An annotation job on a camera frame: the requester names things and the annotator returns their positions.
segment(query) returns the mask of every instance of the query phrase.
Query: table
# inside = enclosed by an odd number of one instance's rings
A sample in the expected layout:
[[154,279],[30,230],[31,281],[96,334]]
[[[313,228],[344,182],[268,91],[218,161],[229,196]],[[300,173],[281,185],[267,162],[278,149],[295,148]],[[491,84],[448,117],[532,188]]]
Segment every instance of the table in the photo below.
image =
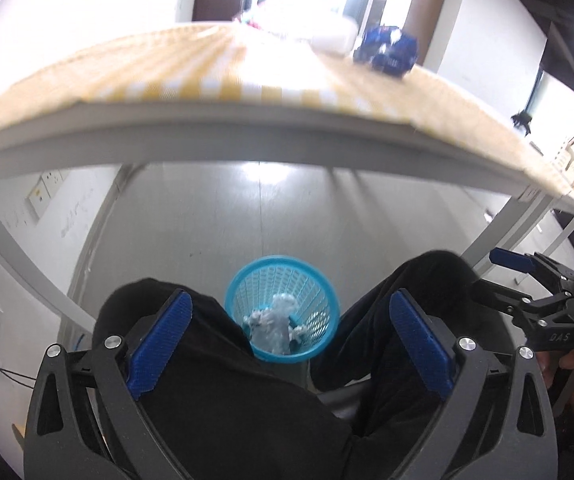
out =
[[[484,273],[569,184],[493,111],[420,68],[402,79],[235,23],[193,23],[80,51],[0,96],[0,178],[107,163],[262,160],[381,171],[512,198],[463,254]],[[0,262],[49,308],[94,320],[0,222]]]

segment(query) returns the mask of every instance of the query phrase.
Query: yellow striped tablecloth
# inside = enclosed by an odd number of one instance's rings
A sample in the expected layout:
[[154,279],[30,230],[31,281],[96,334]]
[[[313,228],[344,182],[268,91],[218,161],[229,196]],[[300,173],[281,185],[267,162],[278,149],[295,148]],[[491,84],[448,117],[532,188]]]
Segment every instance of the yellow striped tablecloth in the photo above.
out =
[[560,174],[475,99],[420,67],[396,79],[237,23],[192,23],[98,44],[0,96],[0,130],[80,103],[241,102],[410,124],[523,173],[555,196]]

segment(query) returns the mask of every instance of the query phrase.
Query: person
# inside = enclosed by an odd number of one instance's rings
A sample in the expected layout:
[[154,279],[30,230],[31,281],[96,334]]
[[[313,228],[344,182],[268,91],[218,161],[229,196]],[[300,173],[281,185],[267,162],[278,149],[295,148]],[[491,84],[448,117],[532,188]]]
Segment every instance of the person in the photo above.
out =
[[[126,336],[139,318],[155,314],[181,288],[192,298],[192,320],[155,389],[140,401],[195,480],[387,479],[441,406],[391,325],[391,294],[406,288],[456,337],[482,337],[484,322],[467,308],[476,279],[460,257],[432,251],[398,267],[341,317],[332,341],[311,360],[310,376],[316,388],[328,391],[371,374],[352,424],[315,394],[263,368],[218,302],[183,285],[147,278],[117,289],[100,310],[93,345],[110,335]],[[547,379],[548,356],[538,359]],[[113,439],[107,435],[110,449]]]

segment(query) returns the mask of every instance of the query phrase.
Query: blue plastic basket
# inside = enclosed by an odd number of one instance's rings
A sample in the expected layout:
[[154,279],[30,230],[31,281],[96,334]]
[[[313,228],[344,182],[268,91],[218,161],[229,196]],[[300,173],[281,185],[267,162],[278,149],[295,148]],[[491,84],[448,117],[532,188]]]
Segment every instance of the blue plastic basket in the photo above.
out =
[[323,351],[331,341],[340,319],[334,288],[322,273],[309,264],[288,256],[266,256],[243,267],[227,289],[225,310],[242,326],[243,317],[268,307],[274,294],[292,294],[299,309],[294,317],[309,327],[300,351],[278,355],[257,348],[256,357],[272,363],[297,363]]

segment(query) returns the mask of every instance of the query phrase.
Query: metal screw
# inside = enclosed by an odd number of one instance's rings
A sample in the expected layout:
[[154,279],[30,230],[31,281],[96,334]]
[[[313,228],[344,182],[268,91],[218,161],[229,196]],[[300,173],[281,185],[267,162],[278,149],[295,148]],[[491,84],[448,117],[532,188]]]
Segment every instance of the metal screw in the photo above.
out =
[[476,348],[476,342],[468,337],[461,338],[460,341],[458,341],[458,344],[460,345],[460,348],[467,351],[471,351]]
[[47,348],[48,357],[56,357],[57,355],[60,355],[60,345],[51,345]]
[[531,359],[533,357],[533,350],[526,346],[521,346],[520,350],[518,350],[518,353],[525,359]]
[[122,343],[122,338],[119,335],[110,335],[104,340],[104,345],[106,348],[117,348]]

